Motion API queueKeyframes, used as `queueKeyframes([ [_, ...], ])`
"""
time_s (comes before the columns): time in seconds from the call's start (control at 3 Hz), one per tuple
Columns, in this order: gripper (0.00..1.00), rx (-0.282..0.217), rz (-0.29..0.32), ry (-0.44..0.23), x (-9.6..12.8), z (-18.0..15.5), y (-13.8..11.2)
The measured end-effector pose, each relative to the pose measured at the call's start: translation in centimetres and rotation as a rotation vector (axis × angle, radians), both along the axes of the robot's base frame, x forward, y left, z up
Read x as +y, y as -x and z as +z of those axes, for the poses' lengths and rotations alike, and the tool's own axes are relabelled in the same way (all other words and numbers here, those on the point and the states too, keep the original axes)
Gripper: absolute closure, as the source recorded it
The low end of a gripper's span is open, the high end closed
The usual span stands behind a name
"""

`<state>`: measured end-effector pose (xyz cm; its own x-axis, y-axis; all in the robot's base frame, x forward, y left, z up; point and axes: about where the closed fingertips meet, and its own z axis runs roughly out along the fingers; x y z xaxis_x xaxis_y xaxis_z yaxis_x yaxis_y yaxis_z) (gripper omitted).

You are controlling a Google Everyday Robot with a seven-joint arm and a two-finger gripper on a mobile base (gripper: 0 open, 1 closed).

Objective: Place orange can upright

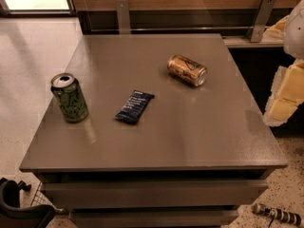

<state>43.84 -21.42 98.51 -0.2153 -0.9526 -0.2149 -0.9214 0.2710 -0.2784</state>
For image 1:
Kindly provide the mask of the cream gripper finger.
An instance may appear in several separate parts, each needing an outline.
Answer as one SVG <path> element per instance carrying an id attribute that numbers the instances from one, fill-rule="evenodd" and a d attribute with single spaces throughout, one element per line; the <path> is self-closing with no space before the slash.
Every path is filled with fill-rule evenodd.
<path id="1" fill-rule="evenodd" d="M 262 41 L 282 40 L 289 16 L 285 16 L 263 32 Z"/>
<path id="2" fill-rule="evenodd" d="M 296 59 L 288 67 L 280 66 L 275 73 L 263 122 L 269 126 L 285 124 L 303 103 L 304 60 Z"/>

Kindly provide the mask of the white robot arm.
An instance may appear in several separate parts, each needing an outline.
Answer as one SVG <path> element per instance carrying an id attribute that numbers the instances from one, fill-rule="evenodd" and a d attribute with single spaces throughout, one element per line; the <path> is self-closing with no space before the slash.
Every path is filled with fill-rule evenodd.
<path id="1" fill-rule="evenodd" d="M 304 0 L 282 21 L 284 52 L 294 57 L 294 62 L 280 66 L 275 73 L 263 115 L 268 126 L 285 124 L 304 103 Z"/>

